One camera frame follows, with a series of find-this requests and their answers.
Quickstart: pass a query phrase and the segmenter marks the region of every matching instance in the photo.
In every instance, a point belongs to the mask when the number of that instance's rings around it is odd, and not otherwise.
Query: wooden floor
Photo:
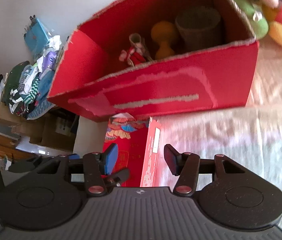
[[[6,136],[0,135],[0,158],[4,158],[7,155],[9,158],[15,160],[28,159],[33,156],[32,153],[23,152],[15,149],[17,141],[10,139]]]

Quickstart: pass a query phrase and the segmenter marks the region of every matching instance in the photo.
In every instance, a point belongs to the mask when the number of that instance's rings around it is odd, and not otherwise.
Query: bed
[[[282,48],[260,41],[256,73],[246,107],[157,117],[162,124],[156,186],[173,188],[163,147],[201,158],[225,154],[282,190]],[[200,175],[197,189],[211,181]]]

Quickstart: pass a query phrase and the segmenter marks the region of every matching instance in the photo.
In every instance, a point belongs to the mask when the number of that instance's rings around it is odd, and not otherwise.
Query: red packaging box
[[[139,33],[154,57],[151,28],[174,22],[192,6],[215,8],[224,45],[127,67],[118,57]],[[74,30],[58,63],[48,100],[94,121],[127,112],[134,117],[244,106],[258,42],[233,0],[117,0]]]
[[[161,125],[153,118],[134,119],[129,114],[110,118],[103,150],[111,143],[118,145],[113,172],[128,167],[129,179],[123,187],[153,187],[158,161]]]

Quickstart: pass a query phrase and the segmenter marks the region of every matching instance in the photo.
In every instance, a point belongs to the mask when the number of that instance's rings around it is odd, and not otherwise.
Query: folded clothes
[[[20,104],[20,107],[18,109],[18,111],[16,112],[16,115],[24,115],[26,113],[26,108],[24,103]]]
[[[38,95],[36,97],[35,109],[28,114],[28,120],[35,120],[43,116],[55,105],[47,101],[47,94],[49,93],[54,71],[49,71],[38,83]]]
[[[31,113],[34,109],[35,109],[35,104],[36,104],[36,101],[33,101],[31,104],[29,104],[27,107],[26,107],[26,116],[24,116],[25,118],[27,118],[27,115],[29,113]]]
[[[21,94],[27,95],[31,92],[32,84],[35,81],[35,78],[38,73],[39,73],[39,68],[37,67],[36,64],[34,64],[31,67],[31,71],[28,74],[28,78],[26,79],[26,82],[24,83],[24,89],[23,91],[21,91]]]
[[[36,75],[32,82],[31,91],[28,93],[28,95],[24,99],[25,106],[28,106],[29,104],[31,104],[34,101],[34,99],[36,98],[38,83],[39,83],[39,77],[38,75]]]
[[[53,71],[53,70],[51,70],[50,68],[45,69],[43,73],[39,74],[39,79],[42,79],[50,71]]]
[[[18,87],[18,91],[22,92],[24,90],[25,87],[25,83],[28,81],[29,75],[30,73],[32,73],[32,65],[27,65],[20,76],[20,81],[19,81],[19,87]]]
[[[10,91],[9,108],[12,114],[17,113],[24,106],[24,101],[17,89]]]

